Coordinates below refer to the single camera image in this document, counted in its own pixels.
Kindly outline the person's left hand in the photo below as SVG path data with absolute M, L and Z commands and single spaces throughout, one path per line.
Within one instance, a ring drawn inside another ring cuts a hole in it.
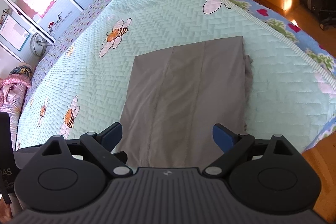
M 13 218 L 10 205 L 6 204 L 4 199 L 1 197 L 0 200 L 0 222 L 6 223 L 8 221 L 11 221 Z

